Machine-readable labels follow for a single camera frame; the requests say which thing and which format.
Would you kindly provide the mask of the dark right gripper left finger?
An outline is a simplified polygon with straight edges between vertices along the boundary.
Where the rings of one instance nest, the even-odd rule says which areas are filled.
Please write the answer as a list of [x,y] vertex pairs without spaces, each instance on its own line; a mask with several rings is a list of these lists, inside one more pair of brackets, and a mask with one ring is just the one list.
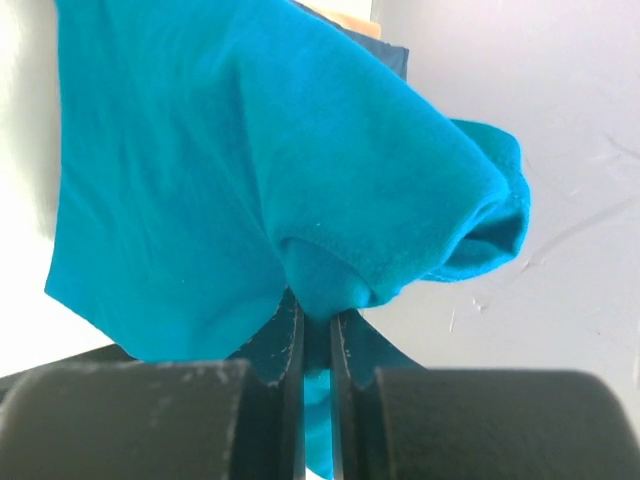
[[301,479],[304,316],[285,293],[225,361],[108,346],[1,381],[5,479]]

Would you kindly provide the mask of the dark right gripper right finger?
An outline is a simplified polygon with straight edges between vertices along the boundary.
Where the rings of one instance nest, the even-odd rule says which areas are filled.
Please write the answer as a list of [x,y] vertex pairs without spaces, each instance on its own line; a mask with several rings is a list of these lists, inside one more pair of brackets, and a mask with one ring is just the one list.
[[339,479],[635,479],[639,446],[596,377],[434,370],[359,313],[332,320]]

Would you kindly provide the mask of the teal t-shirt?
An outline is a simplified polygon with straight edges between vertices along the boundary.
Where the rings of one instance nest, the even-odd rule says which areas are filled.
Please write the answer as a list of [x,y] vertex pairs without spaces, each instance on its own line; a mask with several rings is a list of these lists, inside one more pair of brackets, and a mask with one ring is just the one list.
[[291,290],[306,465],[334,475],[329,322],[513,260],[521,149],[289,1],[60,1],[45,291],[144,361],[217,360]]

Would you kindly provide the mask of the folded dark blue t-shirt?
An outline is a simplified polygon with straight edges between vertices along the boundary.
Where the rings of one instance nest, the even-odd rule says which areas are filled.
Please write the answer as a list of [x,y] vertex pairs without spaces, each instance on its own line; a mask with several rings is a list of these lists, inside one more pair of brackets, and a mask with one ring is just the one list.
[[409,61],[409,50],[407,48],[394,46],[363,33],[351,30],[332,20],[327,14],[314,11],[312,8],[305,6],[300,2],[293,1],[293,4],[306,13],[331,25],[336,30],[340,31],[344,36],[348,37],[350,40],[367,50],[371,55],[373,55],[381,63],[386,65],[402,80],[407,80]]

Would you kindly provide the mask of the brown cardboard sheet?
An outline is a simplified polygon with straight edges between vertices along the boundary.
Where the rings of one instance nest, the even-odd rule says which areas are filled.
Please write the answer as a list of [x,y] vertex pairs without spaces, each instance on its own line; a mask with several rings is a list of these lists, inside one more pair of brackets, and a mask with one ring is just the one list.
[[318,13],[348,31],[363,34],[376,40],[381,39],[381,26],[378,23],[352,15],[343,10],[321,6],[318,2],[301,1],[301,4],[310,8],[312,12]]

